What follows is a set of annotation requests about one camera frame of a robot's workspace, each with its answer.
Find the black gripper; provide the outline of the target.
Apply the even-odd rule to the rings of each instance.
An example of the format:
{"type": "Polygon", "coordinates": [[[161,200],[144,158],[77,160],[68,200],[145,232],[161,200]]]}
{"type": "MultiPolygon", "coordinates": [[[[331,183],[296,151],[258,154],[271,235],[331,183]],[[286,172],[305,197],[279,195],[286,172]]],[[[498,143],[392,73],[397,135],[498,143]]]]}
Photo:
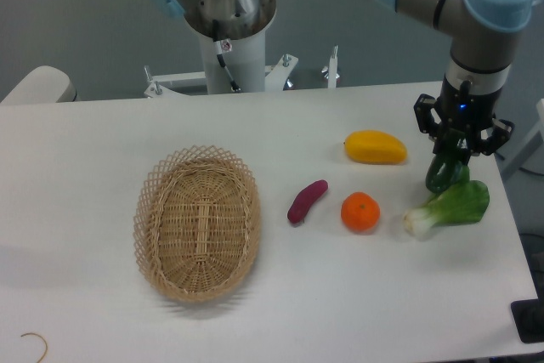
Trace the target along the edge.
{"type": "Polygon", "coordinates": [[[489,94],[476,94],[475,90],[470,80],[453,85],[446,78],[437,99],[420,94],[413,106],[420,132],[437,141],[442,133],[455,129],[465,133],[470,157],[496,153],[510,140],[514,123],[496,118],[501,88],[489,94]]]}

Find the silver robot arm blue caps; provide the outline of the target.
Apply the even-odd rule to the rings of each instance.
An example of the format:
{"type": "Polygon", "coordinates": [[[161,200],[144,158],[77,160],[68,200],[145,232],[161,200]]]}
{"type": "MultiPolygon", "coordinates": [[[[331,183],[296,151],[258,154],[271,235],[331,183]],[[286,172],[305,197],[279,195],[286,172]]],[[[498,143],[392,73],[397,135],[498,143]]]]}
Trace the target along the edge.
{"type": "Polygon", "coordinates": [[[513,124],[495,115],[533,0],[377,0],[451,38],[440,94],[421,95],[418,127],[433,153],[460,162],[490,155],[510,139],[513,124]]]}

